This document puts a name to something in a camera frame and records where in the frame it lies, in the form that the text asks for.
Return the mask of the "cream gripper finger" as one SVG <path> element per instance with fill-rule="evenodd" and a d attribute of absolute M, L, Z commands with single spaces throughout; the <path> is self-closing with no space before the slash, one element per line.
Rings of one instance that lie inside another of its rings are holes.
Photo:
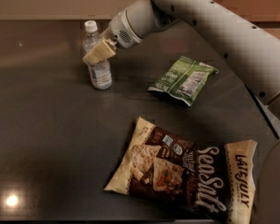
<path fill-rule="evenodd" d="M 116 54 L 117 42 L 111 39 L 102 38 L 98 43 L 83 57 L 85 64 L 98 64 Z"/>

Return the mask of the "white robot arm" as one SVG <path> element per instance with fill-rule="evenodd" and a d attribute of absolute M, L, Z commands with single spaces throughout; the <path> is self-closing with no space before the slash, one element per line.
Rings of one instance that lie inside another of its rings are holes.
<path fill-rule="evenodd" d="M 212 0 L 137 0 L 109 23 L 83 61 L 96 64 L 178 21 L 193 27 L 280 120 L 280 39 Z M 260 169 L 253 224 L 280 224 L 280 139 Z"/>

